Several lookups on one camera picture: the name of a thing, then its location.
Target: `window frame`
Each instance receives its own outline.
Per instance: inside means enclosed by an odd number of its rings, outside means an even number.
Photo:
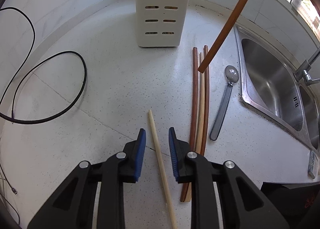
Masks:
[[[309,36],[312,38],[313,42],[317,47],[320,46],[320,41],[316,37],[315,33],[312,31],[308,23],[303,19],[303,17],[296,11],[296,9],[287,1],[287,0],[278,0],[290,13],[298,20],[298,22],[303,26],[307,31]]]

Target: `stainless steel sink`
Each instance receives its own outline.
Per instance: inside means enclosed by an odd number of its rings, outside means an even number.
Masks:
[[[319,154],[315,96],[295,80],[293,65],[270,44],[235,27],[240,58],[241,99]]]

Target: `wooden chopstick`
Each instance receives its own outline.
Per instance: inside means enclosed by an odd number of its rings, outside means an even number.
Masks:
[[[192,109],[191,109],[191,127],[189,144],[191,150],[194,150],[196,139],[197,126],[197,111],[198,111],[198,49],[193,47],[193,77],[192,77]],[[180,201],[184,202],[187,196],[188,183],[183,184]]]
[[[203,61],[202,52],[200,53],[200,63]],[[198,132],[197,140],[195,146],[195,152],[200,154],[202,137],[203,137],[203,127],[204,127],[204,101],[205,101],[205,85],[204,85],[204,74],[200,74],[200,101],[199,101],[199,114],[198,114]],[[191,183],[188,184],[187,195],[185,202],[191,201]]]
[[[208,54],[208,46],[204,46],[204,57]],[[210,78],[209,78],[209,66],[204,71],[204,124],[203,124],[203,135],[201,143],[200,154],[204,156],[205,145],[207,143],[207,133],[208,133],[208,120],[209,120],[209,101],[210,101]]]
[[[161,154],[161,148],[160,148],[159,139],[158,139],[157,130],[156,130],[156,124],[155,124],[155,120],[153,119],[153,115],[152,115],[151,110],[149,110],[149,120],[150,120],[152,136],[153,136],[153,142],[155,144],[156,154],[157,154],[157,158],[158,158],[162,184],[164,187],[164,194],[165,194],[165,198],[166,198],[166,202],[167,202],[168,210],[169,210],[169,215],[170,215],[170,219],[171,219],[172,229],[178,229],[177,220],[176,220],[176,216],[174,213],[171,194],[170,194],[170,190],[169,190],[168,180],[167,180],[167,176],[165,174],[165,169],[164,169],[164,164],[163,164],[163,159],[162,159],[162,154]]]
[[[218,50],[220,49],[221,45],[227,38],[228,34],[230,33],[231,29],[233,28],[234,24],[236,23],[238,17],[240,16],[245,4],[248,0],[239,0],[236,4],[235,9],[232,11],[230,17],[228,18],[226,24],[222,28],[220,34],[218,35],[217,39],[213,43],[210,51],[208,52],[207,56],[200,64],[198,71],[204,73],[205,69],[208,67]]]

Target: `window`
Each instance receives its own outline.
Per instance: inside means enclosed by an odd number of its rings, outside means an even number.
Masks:
[[[312,39],[320,41],[320,17],[310,0],[278,0],[304,26]]]

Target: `tile grout line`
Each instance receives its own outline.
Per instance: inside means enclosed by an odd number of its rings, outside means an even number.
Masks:
[[[149,149],[151,149],[151,150],[153,150],[153,151],[156,151],[155,149],[153,149],[153,148],[151,148],[151,147],[149,147],[149,146],[146,146],[147,148],[149,148]],[[163,155],[165,155],[165,156],[168,156],[168,157],[171,157],[171,156],[169,156],[169,155],[167,155],[167,154],[165,154],[165,153],[163,153],[163,152],[161,152],[161,154],[163,154]]]
[[[43,82],[46,86],[48,86],[51,90],[53,90],[56,94],[58,94],[62,99],[64,99],[64,100],[67,101],[68,103],[70,103],[66,98],[64,98],[61,94],[59,94],[55,89],[53,89],[50,85],[48,85],[47,83],[45,83],[41,78],[39,78],[39,76],[37,76],[35,73],[32,73],[32,74],[34,74],[41,82]],[[74,105],[73,107],[75,107],[75,108],[77,108],[78,110],[82,111],[82,112],[83,112],[84,114],[86,114],[87,116],[95,119],[97,122],[101,123],[103,126],[105,126],[105,127],[109,128],[109,129],[111,129],[111,130],[113,130],[113,131],[121,134],[122,136],[124,136],[124,137],[126,137],[126,138],[128,138],[128,139],[135,140],[135,139],[132,139],[132,138],[130,138],[130,137],[122,134],[121,132],[119,132],[119,131],[117,131],[117,130],[114,130],[113,128],[109,127],[108,125],[106,125],[106,124],[102,123],[101,121],[97,120],[95,117],[90,116],[87,112],[83,111],[81,108],[78,108],[76,105]],[[153,151],[156,151],[155,149],[153,149],[153,148],[151,148],[151,147],[149,147],[149,146],[147,146],[147,145],[146,145],[146,148],[149,148],[149,149],[151,149],[151,150],[153,150]],[[168,156],[168,157],[171,157],[170,155],[167,155],[167,154],[165,154],[165,153],[163,153],[163,152],[161,152],[161,154],[163,154],[163,155],[165,155],[165,156]]]
[[[264,2],[264,1],[265,1],[265,0],[262,1],[261,6],[260,6],[260,8],[259,8],[259,10],[258,10],[258,14],[257,14],[256,18],[254,19],[253,23],[255,23],[255,21],[256,21],[256,19],[257,19],[257,17],[258,17],[258,15],[259,15],[259,13],[260,13],[260,10],[261,10],[261,8],[262,8],[262,6],[263,6],[263,2]]]

